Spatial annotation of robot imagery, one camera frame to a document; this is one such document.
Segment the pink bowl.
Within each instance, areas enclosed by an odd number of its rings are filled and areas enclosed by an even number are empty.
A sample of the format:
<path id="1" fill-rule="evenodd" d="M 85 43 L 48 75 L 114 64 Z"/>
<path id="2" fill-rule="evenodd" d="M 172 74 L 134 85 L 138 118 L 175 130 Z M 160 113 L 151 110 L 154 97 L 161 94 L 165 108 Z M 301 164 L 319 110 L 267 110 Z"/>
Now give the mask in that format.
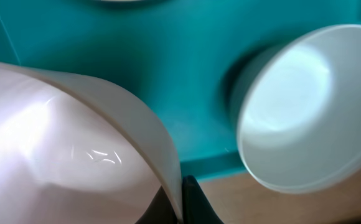
<path id="1" fill-rule="evenodd" d="M 0 62 L 0 223 L 136 223 L 180 162 L 158 116 L 104 79 Z"/>

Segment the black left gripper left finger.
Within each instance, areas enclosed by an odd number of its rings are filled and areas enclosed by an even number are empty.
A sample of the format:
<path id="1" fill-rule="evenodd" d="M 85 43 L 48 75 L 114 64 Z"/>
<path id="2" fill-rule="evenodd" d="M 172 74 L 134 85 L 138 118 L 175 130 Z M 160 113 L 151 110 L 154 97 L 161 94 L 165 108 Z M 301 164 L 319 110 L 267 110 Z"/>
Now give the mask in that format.
<path id="1" fill-rule="evenodd" d="M 174 209 L 162 187 L 136 224 L 177 224 Z"/>

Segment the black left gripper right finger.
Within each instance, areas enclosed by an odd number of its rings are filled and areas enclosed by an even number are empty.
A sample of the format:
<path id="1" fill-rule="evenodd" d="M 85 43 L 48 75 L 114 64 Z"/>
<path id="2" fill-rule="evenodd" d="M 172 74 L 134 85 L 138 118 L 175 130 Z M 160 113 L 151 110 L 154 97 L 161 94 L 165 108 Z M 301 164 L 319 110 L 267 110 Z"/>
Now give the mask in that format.
<path id="1" fill-rule="evenodd" d="M 192 175 L 182 179 L 182 203 L 185 224 L 223 224 Z"/>

